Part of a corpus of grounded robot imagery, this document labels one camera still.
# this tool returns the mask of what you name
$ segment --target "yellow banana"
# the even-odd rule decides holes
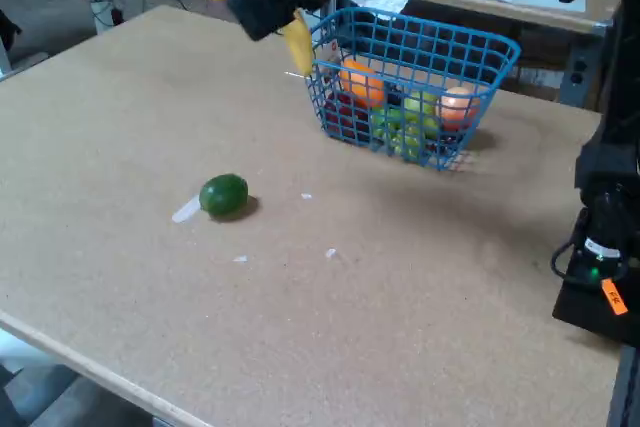
[[[311,75],[313,63],[311,33],[300,12],[296,10],[293,15],[293,22],[282,28],[282,34],[298,71],[304,76]]]

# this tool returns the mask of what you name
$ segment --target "small white scrap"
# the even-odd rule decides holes
[[[194,214],[200,210],[200,195],[195,195],[189,202],[184,204],[182,208],[173,214],[171,220],[176,224],[189,220]]]

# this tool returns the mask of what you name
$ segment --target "apple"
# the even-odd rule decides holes
[[[437,95],[417,90],[412,92],[411,96],[404,98],[402,107],[404,108],[404,115],[408,121],[420,122],[420,118],[426,120],[429,116],[436,114],[437,103]]]

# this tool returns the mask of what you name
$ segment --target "floor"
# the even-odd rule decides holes
[[[182,2],[191,11],[232,20],[224,4],[207,0]],[[125,19],[143,11],[143,0],[115,0],[115,4],[123,10]],[[144,0],[144,10],[161,4],[179,7],[176,0]],[[87,0],[0,0],[0,9],[23,31],[9,52],[12,63],[41,52],[56,55],[95,35]],[[66,367],[26,368],[11,379],[0,376],[0,388],[3,386],[24,420],[16,424],[21,427],[152,425],[150,415]],[[8,422],[0,418],[0,427]]]
[[[222,3],[181,1],[192,12],[232,20]],[[114,3],[122,9],[125,19],[157,5],[181,8],[176,0],[114,0]],[[88,0],[0,0],[0,9],[23,31],[9,52],[12,63],[40,52],[55,55],[95,35]]]

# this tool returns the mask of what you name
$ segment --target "orange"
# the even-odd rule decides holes
[[[344,69],[340,70],[340,80],[345,92],[351,92],[370,108],[384,105],[384,82],[371,77],[377,75],[375,70],[353,59],[346,59],[342,66],[358,71],[355,73]]]

